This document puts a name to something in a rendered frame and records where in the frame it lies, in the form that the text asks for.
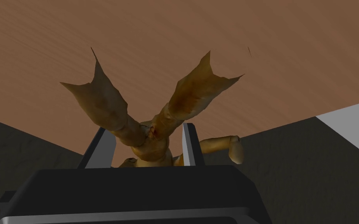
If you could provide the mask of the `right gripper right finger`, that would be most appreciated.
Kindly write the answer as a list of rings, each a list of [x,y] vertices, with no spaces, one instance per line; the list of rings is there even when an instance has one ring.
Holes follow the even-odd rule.
[[[205,165],[197,131],[192,123],[183,123],[182,148],[184,166]]]

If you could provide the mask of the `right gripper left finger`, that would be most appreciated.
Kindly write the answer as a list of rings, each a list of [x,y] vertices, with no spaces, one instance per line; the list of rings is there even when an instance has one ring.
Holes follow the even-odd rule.
[[[77,168],[110,168],[115,148],[116,137],[108,130],[100,127]]]

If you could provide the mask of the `tan wooden jointed figure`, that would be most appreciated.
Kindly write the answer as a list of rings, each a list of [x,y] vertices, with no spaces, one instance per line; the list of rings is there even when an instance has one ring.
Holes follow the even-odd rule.
[[[199,64],[177,82],[173,95],[160,113],[145,122],[137,122],[128,114],[127,102],[98,61],[91,82],[82,85],[63,83],[63,86],[96,125],[131,148],[135,157],[126,159],[122,167],[183,166],[183,156],[174,159],[169,149],[170,135],[238,80],[239,77],[229,79],[215,75],[210,65],[210,53],[206,53]]]

